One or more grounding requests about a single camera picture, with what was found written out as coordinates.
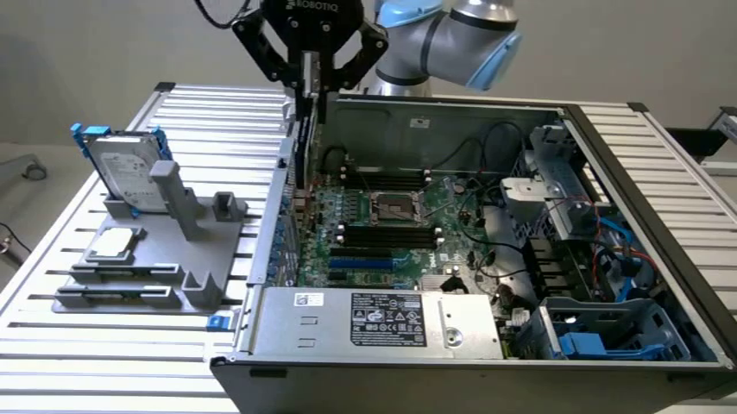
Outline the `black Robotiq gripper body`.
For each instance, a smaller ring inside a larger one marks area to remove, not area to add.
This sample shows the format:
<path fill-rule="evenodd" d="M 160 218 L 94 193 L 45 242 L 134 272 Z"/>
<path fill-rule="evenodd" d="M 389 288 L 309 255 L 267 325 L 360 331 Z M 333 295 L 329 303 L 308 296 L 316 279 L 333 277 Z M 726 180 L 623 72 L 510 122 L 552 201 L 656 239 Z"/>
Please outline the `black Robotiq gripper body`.
<path fill-rule="evenodd" d="M 261 12 L 291 52 L 335 54 L 364 21 L 360 1 L 263 1 Z"/>

